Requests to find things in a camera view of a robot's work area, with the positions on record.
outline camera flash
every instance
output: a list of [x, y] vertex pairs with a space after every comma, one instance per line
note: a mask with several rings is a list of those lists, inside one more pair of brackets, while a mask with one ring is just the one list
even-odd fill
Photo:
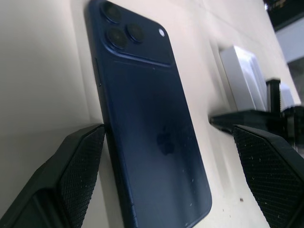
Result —
[[165, 36], [165, 32], [164, 32], [161, 28], [160, 28], [158, 31], [160, 32], [160, 35], [161, 35], [162, 37]]

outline apple logo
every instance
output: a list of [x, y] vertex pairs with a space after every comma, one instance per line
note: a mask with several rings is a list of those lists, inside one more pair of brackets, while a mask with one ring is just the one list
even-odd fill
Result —
[[156, 141], [158, 147], [164, 155], [173, 153], [174, 144], [171, 140], [171, 134], [167, 132], [166, 127], [163, 127], [162, 133], [158, 134]]

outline phone side button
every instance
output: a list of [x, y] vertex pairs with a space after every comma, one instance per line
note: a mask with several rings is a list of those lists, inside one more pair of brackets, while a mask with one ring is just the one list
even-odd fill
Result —
[[97, 58], [94, 58], [93, 70], [94, 70], [94, 74], [95, 74], [95, 78], [96, 78], [96, 84], [98, 86], [101, 86], [100, 73], [99, 73], [99, 65], [98, 65]]

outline smartphone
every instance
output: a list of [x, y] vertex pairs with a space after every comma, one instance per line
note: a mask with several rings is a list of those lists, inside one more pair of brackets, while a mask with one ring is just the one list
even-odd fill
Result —
[[87, 13], [124, 225], [193, 227], [212, 200], [168, 33], [108, 1]]

